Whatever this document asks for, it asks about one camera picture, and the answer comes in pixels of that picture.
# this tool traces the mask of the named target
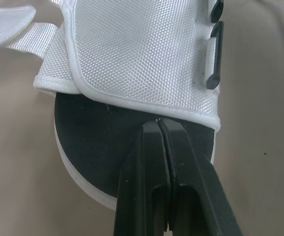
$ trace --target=beige surface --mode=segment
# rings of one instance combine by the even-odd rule
[[[283,23],[284,2],[276,6]],[[245,0],[226,1],[223,20],[216,169],[245,236],[284,236],[284,23],[270,5]],[[54,98],[32,89],[40,65],[0,49],[0,236],[111,236],[114,212],[62,164]]]

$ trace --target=white mesh fabric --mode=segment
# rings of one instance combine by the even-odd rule
[[[63,25],[56,32],[33,86],[47,93],[52,91],[80,94],[70,72]]]
[[[90,99],[216,130],[218,93],[206,89],[213,25],[205,0],[71,2],[63,6],[74,81]]]
[[[0,8],[0,46],[19,35],[31,23],[35,13],[32,6]]]

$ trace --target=white strap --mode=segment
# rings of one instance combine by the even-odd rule
[[[50,23],[32,23],[6,48],[24,53],[33,53],[42,59],[55,36],[57,26]]]
[[[71,75],[68,53],[64,43],[63,25],[56,32],[39,73],[35,77],[33,87],[46,93],[81,94]]]

